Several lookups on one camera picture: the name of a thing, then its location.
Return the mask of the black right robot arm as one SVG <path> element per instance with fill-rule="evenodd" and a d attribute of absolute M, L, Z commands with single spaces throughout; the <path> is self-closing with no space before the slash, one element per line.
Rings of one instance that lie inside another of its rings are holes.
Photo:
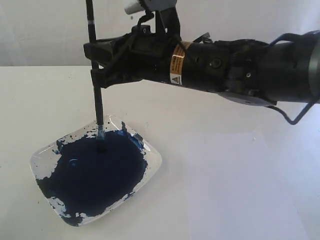
<path fill-rule="evenodd" d="M 94 85 L 149 80 L 216 93 L 256 106 L 308 103 L 320 93 L 320 33 L 285 33 L 271 43 L 254 39 L 182 41 L 177 15 L 155 14 L 155 32 L 136 25 L 123 36 L 86 43 L 84 54 L 101 65 Z"/>

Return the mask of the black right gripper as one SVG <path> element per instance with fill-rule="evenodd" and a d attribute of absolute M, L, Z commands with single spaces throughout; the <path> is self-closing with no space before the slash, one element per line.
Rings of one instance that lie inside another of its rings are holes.
<path fill-rule="evenodd" d="M 94 62 L 110 62 L 117 38 L 98 39 L 83 45 L 84 55 Z M 155 32 L 148 25 L 136 25 L 124 42 L 116 46 L 116 63 L 107 69 L 90 70 L 97 88 L 148 80 L 209 93 L 227 90 L 227 71 L 232 62 L 230 43 L 204 37 L 183 41 L 176 14 L 155 16 Z"/>

